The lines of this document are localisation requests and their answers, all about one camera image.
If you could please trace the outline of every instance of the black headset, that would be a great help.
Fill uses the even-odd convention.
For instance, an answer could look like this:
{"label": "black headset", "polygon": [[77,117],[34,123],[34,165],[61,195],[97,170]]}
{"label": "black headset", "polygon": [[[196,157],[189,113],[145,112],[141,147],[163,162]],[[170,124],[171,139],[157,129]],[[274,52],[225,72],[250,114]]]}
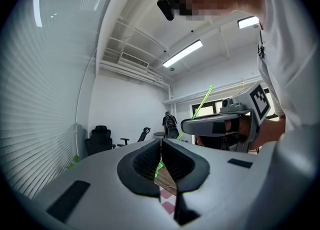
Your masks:
{"label": "black headset", "polygon": [[192,10],[187,9],[185,0],[158,0],[156,4],[169,21],[175,18],[174,9],[179,10],[179,14],[182,16],[192,16]]}

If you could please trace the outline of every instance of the black office chair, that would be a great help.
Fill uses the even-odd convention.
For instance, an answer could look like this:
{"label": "black office chair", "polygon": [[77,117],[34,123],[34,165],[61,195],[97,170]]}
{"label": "black office chair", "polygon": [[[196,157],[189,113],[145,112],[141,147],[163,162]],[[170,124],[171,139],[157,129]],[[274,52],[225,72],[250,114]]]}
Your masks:
{"label": "black office chair", "polygon": [[112,144],[110,136],[111,130],[106,126],[96,126],[91,131],[91,137],[84,141],[88,156],[114,149],[116,145]]}
{"label": "black office chair", "polygon": [[[150,132],[150,130],[151,130],[150,128],[145,127],[145,128],[143,129],[143,132],[141,133],[139,139],[138,139],[138,142],[144,141],[145,138],[146,138],[146,136],[147,136],[147,134]],[[120,138],[120,139],[121,139],[121,140],[124,140],[124,143],[125,143],[125,144],[118,144],[118,145],[117,145],[118,147],[127,146],[127,145],[128,145],[128,141],[130,140],[130,139],[128,139],[128,138]]]}

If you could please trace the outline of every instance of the air vent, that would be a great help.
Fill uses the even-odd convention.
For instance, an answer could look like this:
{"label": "air vent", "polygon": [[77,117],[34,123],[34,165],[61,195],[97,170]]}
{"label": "air vent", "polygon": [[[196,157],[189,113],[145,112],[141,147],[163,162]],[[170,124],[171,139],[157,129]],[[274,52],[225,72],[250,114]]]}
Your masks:
{"label": "air vent", "polygon": [[129,63],[131,65],[134,65],[135,67],[139,67],[139,68],[142,68],[142,69],[147,69],[149,64],[137,57],[134,57],[132,55],[129,55],[125,52],[122,52],[120,58],[119,58],[119,61],[123,61],[123,62],[126,62],[126,63]]}

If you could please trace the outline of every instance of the checkered cloth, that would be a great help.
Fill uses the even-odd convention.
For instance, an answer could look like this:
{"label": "checkered cloth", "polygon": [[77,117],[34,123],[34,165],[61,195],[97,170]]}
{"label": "checkered cloth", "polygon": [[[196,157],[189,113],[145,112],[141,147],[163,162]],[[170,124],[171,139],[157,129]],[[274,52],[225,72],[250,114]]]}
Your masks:
{"label": "checkered cloth", "polygon": [[163,189],[161,186],[159,186],[159,188],[161,205],[170,214],[170,216],[174,218],[177,197]]}

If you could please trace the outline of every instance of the black rubber pad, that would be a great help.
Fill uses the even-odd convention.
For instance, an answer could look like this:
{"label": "black rubber pad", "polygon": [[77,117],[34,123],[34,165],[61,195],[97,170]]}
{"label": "black rubber pad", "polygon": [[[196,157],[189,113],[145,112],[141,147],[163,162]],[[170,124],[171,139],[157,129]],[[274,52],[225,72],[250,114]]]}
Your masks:
{"label": "black rubber pad", "polygon": [[234,159],[234,158],[228,160],[228,163],[234,164],[234,165],[238,165],[240,167],[244,167],[244,168],[247,168],[247,169],[250,169],[252,164],[253,164],[252,162],[249,162],[249,161],[238,160],[238,159]]}
{"label": "black rubber pad", "polygon": [[118,177],[131,192],[160,199],[159,186],[154,183],[160,159],[161,141],[157,138],[122,157],[116,166]]}
{"label": "black rubber pad", "polygon": [[185,147],[162,139],[162,161],[176,183],[176,201],[173,218],[184,225],[200,217],[188,208],[183,193],[192,192],[201,187],[210,174],[210,164],[202,156]]}
{"label": "black rubber pad", "polygon": [[46,210],[51,216],[65,222],[74,210],[90,184],[84,181],[75,181],[73,184]]}

